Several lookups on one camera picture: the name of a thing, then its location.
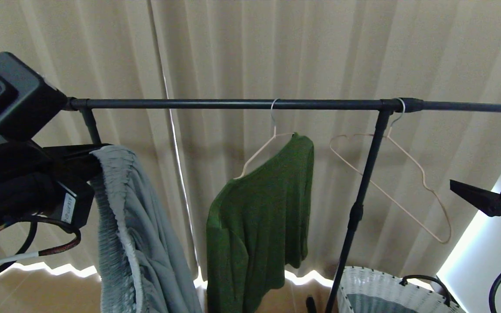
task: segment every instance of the gray fleece-lined garment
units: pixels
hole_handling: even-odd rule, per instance
[[[103,313],[201,313],[183,249],[137,156],[93,151]]]

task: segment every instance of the clothes rack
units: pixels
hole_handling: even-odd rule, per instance
[[[414,98],[401,98],[405,103],[405,113],[423,110],[436,111],[476,111],[501,113],[501,104],[493,103],[455,103],[439,101],[423,101]],[[90,137],[95,144],[101,143],[100,135],[92,109],[264,109],[269,110],[271,100],[184,100],[184,99],[76,99],[70,98],[66,110],[82,113],[88,127]],[[341,276],[351,250],[354,234],[363,215],[363,203],[368,189],[368,182],[374,170],[374,163],[380,150],[384,131],[390,115],[403,111],[402,102],[398,99],[385,100],[277,100],[278,110],[377,110],[378,118],[374,136],[364,166],[364,174],[358,189],[357,198],[349,213],[347,233],[341,249],[334,284],[326,304],[326,313],[331,313],[336,300]]]

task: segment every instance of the basket handle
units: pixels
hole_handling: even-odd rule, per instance
[[[436,278],[431,277],[431,276],[426,276],[426,275],[407,275],[407,276],[403,277],[403,279],[401,279],[401,282],[399,284],[402,286],[407,285],[408,279],[423,279],[423,280],[429,280],[429,281],[433,281],[434,283],[437,283],[444,290],[444,304],[447,305],[448,307],[450,306],[450,302],[451,302],[450,301],[450,292],[448,291],[446,286],[444,286],[444,283],[442,283],[439,279],[436,279]]]

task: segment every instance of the hanger hook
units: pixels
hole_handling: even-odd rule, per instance
[[[405,114],[405,101],[403,101],[403,99],[402,99],[402,98],[394,98],[394,99],[398,99],[398,100],[401,102],[401,104],[403,105],[403,111],[401,111],[401,114],[399,115],[399,117],[398,117],[397,119],[394,119],[394,120],[391,122],[391,124],[390,124],[390,128],[392,128],[392,127],[394,126],[394,123],[395,123],[396,121],[398,121],[399,119],[401,119],[401,118],[403,117],[403,115]]]
[[[272,122],[274,123],[274,129],[276,129],[276,118],[274,117],[274,105],[276,104],[276,101],[278,101],[280,98],[275,99],[274,102],[272,102],[272,106],[270,107],[270,116],[272,117]]]

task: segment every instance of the green garment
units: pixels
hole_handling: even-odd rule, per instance
[[[294,134],[273,158],[230,180],[206,225],[209,313],[253,313],[284,266],[307,256],[314,145]]]

